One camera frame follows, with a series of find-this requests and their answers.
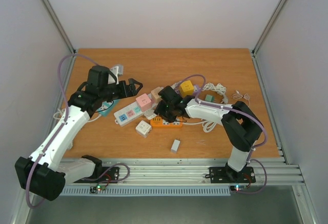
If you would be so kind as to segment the beige cube socket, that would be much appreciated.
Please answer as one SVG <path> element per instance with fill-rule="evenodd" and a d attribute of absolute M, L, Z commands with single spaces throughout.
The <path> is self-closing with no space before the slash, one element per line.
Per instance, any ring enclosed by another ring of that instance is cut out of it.
<path fill-rule="evenodd" d="M 153 103 L 157 104 L 161 101 L 161 96 L 159 92 L 163 89 L 163 87 L 157 87 L 151 91 L 151 100 Z"/>

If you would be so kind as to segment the small white square charger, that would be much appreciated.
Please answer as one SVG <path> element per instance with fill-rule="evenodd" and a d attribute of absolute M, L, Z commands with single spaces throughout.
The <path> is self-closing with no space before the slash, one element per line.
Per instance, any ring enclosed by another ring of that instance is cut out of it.
<path fill-rule="evenodd" d="M 157 116 L 153 109 L 147 110 L 143 115 L 148 120 L 151 120 Z"/>

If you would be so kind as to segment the pink cube socket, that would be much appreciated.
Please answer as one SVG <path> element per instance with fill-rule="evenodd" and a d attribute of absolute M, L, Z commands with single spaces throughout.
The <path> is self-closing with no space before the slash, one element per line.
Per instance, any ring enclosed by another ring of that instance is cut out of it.
<path fill-rule="evenodd" d="M 152 108 L 152 100 L 145 93 L 136 98 L 136 103 L 142 112 L 146 112 Z"/>

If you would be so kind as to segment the yellow cube socket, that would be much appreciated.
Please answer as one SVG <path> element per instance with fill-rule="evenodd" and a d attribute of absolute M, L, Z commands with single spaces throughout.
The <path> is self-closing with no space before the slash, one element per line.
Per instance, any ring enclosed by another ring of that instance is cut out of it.
<path fill-rule="evenodd" d="M 188 95 L 192 95 L 194 92 L 194 86 L 190 80 L 182 82 L 179 86 L 179 93 L 184 98 Z"/>

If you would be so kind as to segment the white cube socket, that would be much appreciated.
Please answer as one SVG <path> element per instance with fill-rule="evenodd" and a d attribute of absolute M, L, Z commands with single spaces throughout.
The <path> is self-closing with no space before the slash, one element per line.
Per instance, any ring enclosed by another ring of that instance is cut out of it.
<path fill-rule="evenodd" d="M 142 120 L 135 128 L 136 132 L 142 137 L 146 138 L 152 130 L 152 126 L 146 121 Z"/>

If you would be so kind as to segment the green wall charger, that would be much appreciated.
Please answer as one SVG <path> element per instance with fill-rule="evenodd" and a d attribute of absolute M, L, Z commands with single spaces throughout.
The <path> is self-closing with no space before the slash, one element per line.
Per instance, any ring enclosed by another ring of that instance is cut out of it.
<path fill-rule="evenodd" d="M 205 97 L 205 101 L 213 103 L 215 101 L 215 97 L 207 94 Z"/>

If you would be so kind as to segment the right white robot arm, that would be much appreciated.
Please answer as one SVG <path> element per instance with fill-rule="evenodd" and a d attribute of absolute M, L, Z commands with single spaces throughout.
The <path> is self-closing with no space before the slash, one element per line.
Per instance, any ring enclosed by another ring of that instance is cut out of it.
<path fill-rule="evenodd" d="M 182 117 L 204 119 L 223 126 L 232 144 L 230 158 L 223 170 L 229 182 L 236 182 L 244 176 L 253 151 L 267 141 L 268 134 L 263 124 L 242 101 L 233 105 L 215 104 L 199 99 L 198 94 L 182 97 L 170 86 L 163 88 L 159 96 L 161 101 L 154 113 L 169 123 Z"/>

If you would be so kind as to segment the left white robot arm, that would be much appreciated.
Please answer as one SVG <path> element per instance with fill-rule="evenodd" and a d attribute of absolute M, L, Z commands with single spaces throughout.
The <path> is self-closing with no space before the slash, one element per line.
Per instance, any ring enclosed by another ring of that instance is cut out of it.
<path fill-rule="evenodd" d="M 28 157 L 19 157 L 14 167 L 20 187 L 46 200 L 55 200 L 68 177 L 59 171 L 60 161 L 81 128 L 103 102 L 133 97 L 143 84 L 133 78 L 119 80 L 118 74 L 105 66 L 95 65 L 88 78 L 71 95 L 63 117 L 44 142 Z"/>

